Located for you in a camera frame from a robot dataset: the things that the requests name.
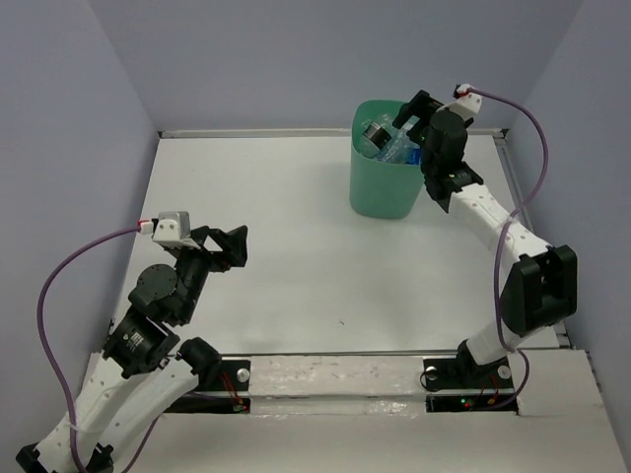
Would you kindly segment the clear bottle blue cap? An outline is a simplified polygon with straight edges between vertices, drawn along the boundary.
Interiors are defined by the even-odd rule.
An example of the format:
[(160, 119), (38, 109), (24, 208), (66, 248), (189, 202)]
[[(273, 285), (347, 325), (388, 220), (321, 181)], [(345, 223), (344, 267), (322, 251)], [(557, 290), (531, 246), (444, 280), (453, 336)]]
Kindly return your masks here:
[(406, 165), (409, 152), (414, 148), (420, 148), (408, 138), (407, 132), (412, 126), (412, 123), (406, 123), (397, 130), (396, 135), (376, 154), (375, 159), (381, 163)]

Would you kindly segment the small blue-label bottle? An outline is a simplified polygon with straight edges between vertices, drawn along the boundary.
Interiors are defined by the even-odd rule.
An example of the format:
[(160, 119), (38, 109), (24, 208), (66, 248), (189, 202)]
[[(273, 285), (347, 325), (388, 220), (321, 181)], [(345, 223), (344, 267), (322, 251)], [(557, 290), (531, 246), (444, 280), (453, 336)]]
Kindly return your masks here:
[(411, 166), (419, 166), (421, 163), (421, 160), (422, 160), (422, 150), (420, 148), (414, 148), (409, 152), (405, 163)]

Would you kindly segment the black-label clear bottle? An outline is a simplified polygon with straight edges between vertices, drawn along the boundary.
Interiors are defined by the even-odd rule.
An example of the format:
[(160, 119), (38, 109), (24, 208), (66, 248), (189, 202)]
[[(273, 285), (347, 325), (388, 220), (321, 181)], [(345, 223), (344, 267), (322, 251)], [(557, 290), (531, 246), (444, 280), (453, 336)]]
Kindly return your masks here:
[(367, 123), (362, 136), (370, 144), (381, 150), (397, 133), (393, 122), (394, 118), (390, 114), (381, 114)]

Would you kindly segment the white-cap blue-label drink bottle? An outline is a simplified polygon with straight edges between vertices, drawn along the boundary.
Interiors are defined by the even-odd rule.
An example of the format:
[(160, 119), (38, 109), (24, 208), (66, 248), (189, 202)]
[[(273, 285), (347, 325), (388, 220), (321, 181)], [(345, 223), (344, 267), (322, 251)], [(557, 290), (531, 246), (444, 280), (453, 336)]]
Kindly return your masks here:
[(355, 148), (365, 158), (372, 159), (379, 149), (365, 136), (365, 132), (371, 127), (373, 120), (367, 118), (359, 125), (359, 138)]

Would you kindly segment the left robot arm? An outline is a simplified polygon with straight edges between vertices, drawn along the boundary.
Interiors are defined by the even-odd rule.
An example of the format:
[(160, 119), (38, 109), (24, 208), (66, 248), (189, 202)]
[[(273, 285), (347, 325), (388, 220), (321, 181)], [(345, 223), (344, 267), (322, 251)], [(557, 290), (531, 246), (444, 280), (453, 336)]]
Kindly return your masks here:
[[(105, 338), (81, 392), (73, 395), (45, 333), (47, 292), (78, 256), (132, 234), (150, 236), (175, 262), (141, 272), (127, 312)], [(174, 332), (191, 321), (209, 274), (245, 267), (247, 234), (245, 226), (228, 232), (194, 229), (187, 213), (162, 213), (88, 243), (52, 271), (38, 296), (36, 325), (67, 412), (45, 439), (19, 450), (16, 461), (24, 471), (110, 472), (136, 436), (149, 436), (165, 410), (182, 397), (201, 395), (215, 382), (227, 391), (233, 412), (247, 411), (236, 387), (239, 378), (223, 370), (221, 354), (199, 337), (182, 341)]]

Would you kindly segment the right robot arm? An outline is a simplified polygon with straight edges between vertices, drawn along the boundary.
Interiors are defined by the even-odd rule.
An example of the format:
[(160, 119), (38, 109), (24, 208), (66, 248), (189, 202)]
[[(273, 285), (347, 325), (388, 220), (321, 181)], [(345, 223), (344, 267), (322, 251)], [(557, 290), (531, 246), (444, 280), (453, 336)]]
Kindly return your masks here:
[(414, 123), (407, 136), (420, 147), (430, 198), (494, 254), (495, 319), (460, 343), (449, 369), (461, 384), (475, 386), (528, 337), (576, 312), (578, 256), (570, 246), (554, 246), (529, 231), (465, 162), (467, 129), (486, 96), (461, 85), (454, 97), (441, 103), (419, 91), (392, 125)]

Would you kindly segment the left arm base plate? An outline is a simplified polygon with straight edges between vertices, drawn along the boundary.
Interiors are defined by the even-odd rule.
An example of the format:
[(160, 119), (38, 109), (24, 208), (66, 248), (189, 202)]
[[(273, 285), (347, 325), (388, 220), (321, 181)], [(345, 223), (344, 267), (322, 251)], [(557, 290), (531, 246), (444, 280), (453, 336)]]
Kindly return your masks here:
[(212, 380), (201, 382), (182, 395), (165, 411), (166, 414), (248, 414), (251, 360), (228, 358), (222, 362)]

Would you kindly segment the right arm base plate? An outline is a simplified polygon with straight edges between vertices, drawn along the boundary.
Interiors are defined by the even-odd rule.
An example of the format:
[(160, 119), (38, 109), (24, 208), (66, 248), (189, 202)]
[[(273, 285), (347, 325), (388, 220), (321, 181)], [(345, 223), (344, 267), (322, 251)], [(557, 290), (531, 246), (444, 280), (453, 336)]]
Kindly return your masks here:
[(427, 392), (428, 413), (519, 411), (507, 358), (472, 376), (457, 370), (455, 358), (424, 359), (419, 381)]

